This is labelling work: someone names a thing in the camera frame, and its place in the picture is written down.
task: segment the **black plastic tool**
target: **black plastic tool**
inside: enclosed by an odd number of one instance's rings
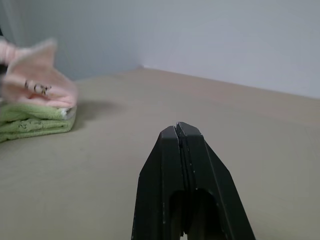
[[[163,130],[144,164],[132,240],[255,240],[233,179],[200,131]]]

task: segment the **green towel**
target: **green towel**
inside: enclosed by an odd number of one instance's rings
[[[5,104],[0,108],[0,143],[7,140],[65,133],[71,130],[76,108]]]

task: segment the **stack of towels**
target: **stack of towels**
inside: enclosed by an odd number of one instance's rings
[[[0,64],[8,66],[1,79],[0,143],[72,129],[78,91],[55,69],[56,50],[52,39],[31,48],[0,41]]]

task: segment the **beige table surface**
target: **beige table surface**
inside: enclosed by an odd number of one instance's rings
[[[230,170],[257,239],[320,239],[319,100],[148,69],[78,85],[73,131],[0,144],[1,240],[131,239],[139,172],[177,121]]]

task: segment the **pink towel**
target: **pink towel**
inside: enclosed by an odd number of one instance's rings
[[[0,40],[0,64],[8,66],[14,59],[29,52],[28,48],[17,48],[5,40]]]
[[[12,57],[2,80],[3,99],[9,103],[73,108],[77,104],[77,87],[54,68],[56,49],[56,42],[48,40]]]

